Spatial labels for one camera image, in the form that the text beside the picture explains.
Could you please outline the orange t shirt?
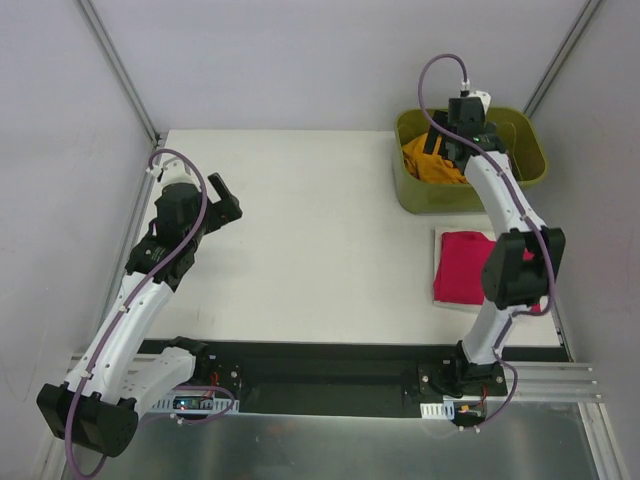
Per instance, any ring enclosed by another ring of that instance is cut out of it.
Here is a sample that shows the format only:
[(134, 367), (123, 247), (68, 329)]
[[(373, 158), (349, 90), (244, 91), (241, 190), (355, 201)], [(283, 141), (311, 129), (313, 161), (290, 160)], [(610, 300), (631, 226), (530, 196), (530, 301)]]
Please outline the orange t shirt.
[(466, 177), (448, 159), (438, 153), (442, 138), (438, 137), (432, 153), (425, 153), (427, 134), (402, 146), (404, 166), (414, 178), (431, 184), (467, 184)]

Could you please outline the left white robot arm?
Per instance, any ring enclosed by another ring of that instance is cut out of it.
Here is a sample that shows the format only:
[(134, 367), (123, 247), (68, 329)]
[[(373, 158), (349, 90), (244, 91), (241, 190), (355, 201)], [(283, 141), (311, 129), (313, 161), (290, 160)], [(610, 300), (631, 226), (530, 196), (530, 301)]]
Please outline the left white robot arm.
[(156, 215), (131, 250), (118, 297), (87, 351), (61, 384), (41, 388), (37, 406), (66, 451), (81, 446), (117, 457), (140, 418), (171, 390), (212, 388), (207, 346), (186, 337), (170, 340), (149, 366), (129, 372), (152, 323), (194, 265), (202, 238), (242, 216), (221, 176), (207, 180), (216, 202), (190, 181), (163, 186)]

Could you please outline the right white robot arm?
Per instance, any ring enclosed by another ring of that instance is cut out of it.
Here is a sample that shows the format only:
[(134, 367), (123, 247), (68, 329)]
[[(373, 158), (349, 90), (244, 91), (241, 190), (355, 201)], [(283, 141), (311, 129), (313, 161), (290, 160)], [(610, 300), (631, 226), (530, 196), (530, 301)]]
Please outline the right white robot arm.
[(466, 177), (494, 229), (496, 243), (481, 273), (484, 300), (469, 333), (448, 363), (430, 375), (431, 388), (460, 398), (489, 386), (502, 373), (504, 343), (516, 317), (551, 301), (566, 238), (534, 212), (512, 172), (507, 149), (486, 120), (477, 95), (452, 98), (445, 119), (434, 120), (441, 149)]

